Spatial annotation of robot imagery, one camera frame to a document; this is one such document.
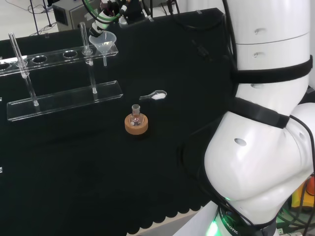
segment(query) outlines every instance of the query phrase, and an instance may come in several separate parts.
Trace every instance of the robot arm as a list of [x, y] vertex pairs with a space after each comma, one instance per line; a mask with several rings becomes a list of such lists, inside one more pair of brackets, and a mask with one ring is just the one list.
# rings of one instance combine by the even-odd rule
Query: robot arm
[[[226, 3], [240, 72], [254, 75], [310, 60], [310, 0]], [[274, 83], [257, 78], [240, 83], [236, 98], [279, 116], [294, 115], [315, 134], [315, 104], [297, 106], [308, 88], [308, 75], [288, 81], [279, 78]], [[311, 147], [308, 132], [293, 119], [279, 128], [227, 112], [209, 143], [205, 170], [212, 186], [235, 210], [254, 225], [265, 226], [313, 172]], [[221, 235], [231, 235], [219, 213], [217, 223]]]
[[118, 14], [121, 16], [124, 15], [130, 2], [130, 0], [127, 0], [122, 8], [119, 9], [119, 5], [116, 2], [111, 2], [109, 0], [107, 3], [105, 3], [105, 1], [106, 0], [101, 1], [102, 12], [99, 14], [97, 18], [98, 20], [95, 20], [95, 22], [92, 24], [92, 27], [90, 28], [90, 34], [94, 37], [99, 37], [108, 28], [110, 23], [112, 23], [111, 19], [114, 16], [117, 16]]

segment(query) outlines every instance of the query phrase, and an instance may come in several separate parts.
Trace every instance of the black table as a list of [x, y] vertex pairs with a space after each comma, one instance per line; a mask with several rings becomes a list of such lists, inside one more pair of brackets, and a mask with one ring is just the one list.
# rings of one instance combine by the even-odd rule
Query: black table
[[[183, 21], [213, 24], [221, 15], [211, 9], [183, 14]], [[112, 31], [119, 54], [108, 58], [107, 68], [96, 59], [95, 78], [118, 80], [121, 99], [8, 122], [7, 102], [29, 95], [21, 75], [0, 77], [2, 236], [125, 236], [209, 201], [178, 167], [176, 148], [219, 118], [232, 97], [222, 27], [187, 32], [162, 17]], [[198, 55], [192, 40], [211, 60]], [[17, 41], [24, 55], [82, 45], [79, 30]], [[8, 40], [0, 42], [0, 54], [14, 56]], [[32, 71], [31, 79], [37, 95], [89, 84], [84, 62]], [[167, 91], [165, 100], [139, 102], [157, 89]], [[140, 137], [124, 127], [136, 103], [149, 119], [149, 130]], [[219, 121], [191, 139], [185, 161], [192, 173]]]

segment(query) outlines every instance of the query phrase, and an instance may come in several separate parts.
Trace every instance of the acrylic test tube rack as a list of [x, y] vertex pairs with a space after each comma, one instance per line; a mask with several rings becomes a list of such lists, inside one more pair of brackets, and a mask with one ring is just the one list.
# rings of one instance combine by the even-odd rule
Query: acrylic test tube rack
[[[83, 22], [80, 23], [80, 28], [83, 47], [30, 56], [21, 55], [14, 34], [9, 34], [16, 58], [0, 60], [0, 76], [20, 73], [31, 96], [27, 99], [8, 102], [7, 119], [9, 121], [31, 118], [122, 97], [123, 93], [117, 81], [96, 84], [93, 59], [103, 58], [104, 55], [95, 46], [89, 45]], [[117, 53], [117, 47], [113, 44], [106, 56], [114, 56]], [[86, 62], [91, 82], [90, 86], [36, 96], [30, 79], [30, 71], [78, 61]]]

